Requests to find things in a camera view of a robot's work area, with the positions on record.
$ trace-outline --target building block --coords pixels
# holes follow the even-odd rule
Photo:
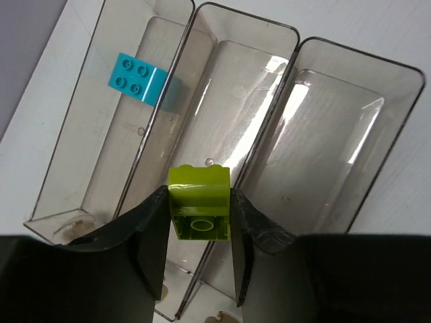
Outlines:
[[[229,168],[172,167],[168,190],[170,216],[178,239],[230,239]]]
[[[163,69],[120,52],[108,85],[136,100],[155,106],[167,76],[168,72]],[[172,96],[178,95],[181,84],[179,78],[172,78],[168,91],[171,98],[165,99],[167,104],[163,104],[164,110],[171,110],[174,103]]]

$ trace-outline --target gray wall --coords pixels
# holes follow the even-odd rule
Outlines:
[[[0,0],[0,140],[66,0]]]

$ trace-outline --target green block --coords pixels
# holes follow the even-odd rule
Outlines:
[[[170,216],[178,239],[230,239],[229,168],[172,167],[168,189]]]

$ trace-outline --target green brick stud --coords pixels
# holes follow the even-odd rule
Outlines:
[[[168,189],[170,216],[178,239],[230,239],[229,168],[172,167]]]

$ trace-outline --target blue block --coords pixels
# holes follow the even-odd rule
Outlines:
[[[108,85],[136,100],[155,106],[167,76],[168,72],[163,69],[121,52]]]

